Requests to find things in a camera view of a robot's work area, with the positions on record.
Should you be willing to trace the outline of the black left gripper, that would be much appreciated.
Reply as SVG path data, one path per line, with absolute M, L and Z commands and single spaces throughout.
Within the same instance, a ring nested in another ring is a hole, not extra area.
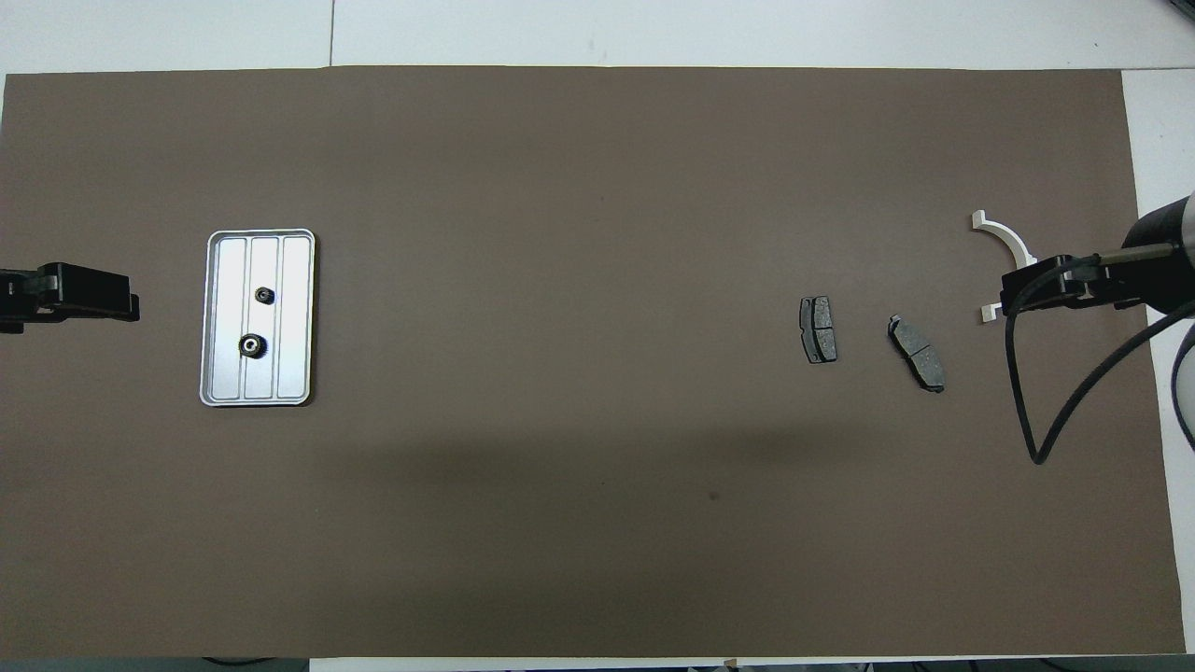
M 0 332 L 22 332 L 22 320 L 141 317 L 140 299 L 122 273 L 53 262 L 33 271 L 4 269 L 1 280 Z

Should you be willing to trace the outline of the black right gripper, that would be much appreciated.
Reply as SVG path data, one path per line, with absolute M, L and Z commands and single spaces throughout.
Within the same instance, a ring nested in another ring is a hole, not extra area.
M 1000 314 L 1009 314 L 1012 303 L 1027 286 L 1024 271 L 1004 273 L 1000 277 Z M 1060 273 L 1032 291 L 1024 301 L 1025 311 L 1046 308 L 1087 308 L 1113 305 L 1128 310 L 1141 305 L 1142 299 L 1128 285 L 1123 273 L 1110 265 L 1091 265 L 1076 271 Z

